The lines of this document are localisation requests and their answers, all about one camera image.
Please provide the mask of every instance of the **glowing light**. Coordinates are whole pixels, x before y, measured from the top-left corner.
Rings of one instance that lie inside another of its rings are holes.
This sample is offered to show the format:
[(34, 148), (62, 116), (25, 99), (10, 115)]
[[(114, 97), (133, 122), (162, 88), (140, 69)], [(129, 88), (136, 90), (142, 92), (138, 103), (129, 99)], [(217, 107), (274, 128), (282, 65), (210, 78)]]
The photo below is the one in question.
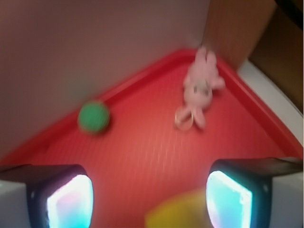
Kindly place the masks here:
[(221, 171), (212, 172), (207, 180), (206, 201), (215, 228), (249, 228), (252, 192)]
[(47, 199), (50, 228), (88, 228), (93, 212), (93, 185), (77, 175)]

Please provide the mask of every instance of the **plush toy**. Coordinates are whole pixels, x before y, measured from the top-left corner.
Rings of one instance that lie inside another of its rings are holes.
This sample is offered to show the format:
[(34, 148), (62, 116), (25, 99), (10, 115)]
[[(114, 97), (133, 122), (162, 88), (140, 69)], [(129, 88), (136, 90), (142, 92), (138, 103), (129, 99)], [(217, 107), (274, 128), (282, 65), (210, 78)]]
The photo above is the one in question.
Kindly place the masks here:
[(185, 106), (176, 111), (175, 124), (178, 128), (187, 130), (195, 122), (200, 129), (204, 129), (206, 121), (203, 110), (211, 104), (212, 90), (225, 87), (224, 79), (219, 76), (216, 56), (212, 51), (207, 52), (205, 47), (198, 49), (183, 86)]

